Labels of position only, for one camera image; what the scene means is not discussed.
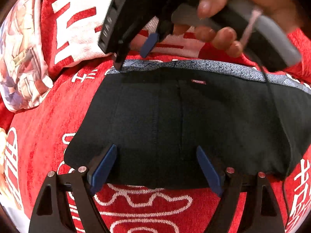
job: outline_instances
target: silver bolt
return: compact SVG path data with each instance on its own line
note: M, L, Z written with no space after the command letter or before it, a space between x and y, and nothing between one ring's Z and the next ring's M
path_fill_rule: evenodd
M86 171L86 167L85 166L80 166L78 171L79 172L85 172Z
M234 168L232 168L232 167L227 167L227 173L234 173Z
M266 174L264 172L259 172L258 176L262 179L264 179L266 177Z
M55 175L55 172L54 172L54 171L49 171L49 172L48 172L48 176L49 176L49 177L53 177L54 175Z

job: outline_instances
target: gray waistband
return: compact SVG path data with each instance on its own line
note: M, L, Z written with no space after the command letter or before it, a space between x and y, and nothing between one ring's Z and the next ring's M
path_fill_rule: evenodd
M122 71L117 71L113 67L106 74L127 73L131 71L151 71L162 67L208 71L218 74L231 75L245 80L265 82L262 72L258 71L256 68L213 60L177 60L171 62L159 62L154 60L126 60ZM286 75L267 74L267 77L270 83L297 88L311 94L311 90L307 86L289 78Z

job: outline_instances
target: folded black garment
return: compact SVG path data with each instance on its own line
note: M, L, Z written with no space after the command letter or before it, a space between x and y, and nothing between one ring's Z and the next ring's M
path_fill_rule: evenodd
M108 183L149 188L208 187L196 160L201 146L240 173L283 179L311 143L311 90L286 75L208 60L128 60L99 86L64 160L87 166L118 147Z

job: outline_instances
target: red label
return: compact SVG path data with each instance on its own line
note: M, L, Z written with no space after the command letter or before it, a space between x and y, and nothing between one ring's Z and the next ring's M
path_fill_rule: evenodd
M191 80L192 82L195 82L195 83L199 83L199 84L204 84L206 85L206 82L203 81L203 80Z

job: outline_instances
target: wire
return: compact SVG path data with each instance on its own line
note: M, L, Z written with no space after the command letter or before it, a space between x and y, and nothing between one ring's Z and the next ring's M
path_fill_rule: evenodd
M289 223L289 219L290 219L290 210L289 210L289 206L288 206L288 200L287 200L287 196L286 196L286 191L285 191L285 181L286 181L286 178L289 176L290 174L290 169L291 169L291 165L293 163L293 157L294 157L294 151L293 151L293 147L292 147L292 144L290 143L290 139L289 139L289 136L288 136L288 133L285 129L285 126L284 126L284 123L283 123L283 120L282 118L280 117L280 112L277 108L277 104L276 104L276 101L275 101L275 97L274 97L274 94L272 92L272 88L271 88L271 84L268 80L268 77L267 77L267 74L265 72L265 70L263 69L263 66L260 64L260 62L257 62L259 67L260 67L260 70L265 78L265 81L266 81L266 85L267 85L267 88L268 88L268 92L269 92L269 95L271 96L272 98L272 101L273 101L273 105L276 109L276 112L277 112L277 116L279 118L279 121L280 121L280 124L281 124L281 127L283 129L283 132L287 138L287 141L288 141L288 144L289 144L289 147L290 147L290 163L288 165L288 168L287 168L287 171L286 171L286 174L285 174L285 178L284 180L282 181L282 193L283 193L283 199L284 199L284 203L285 203L285 206L286 206L286 211L287 211L287 221L286 221L286 224L285 224L285 229Z

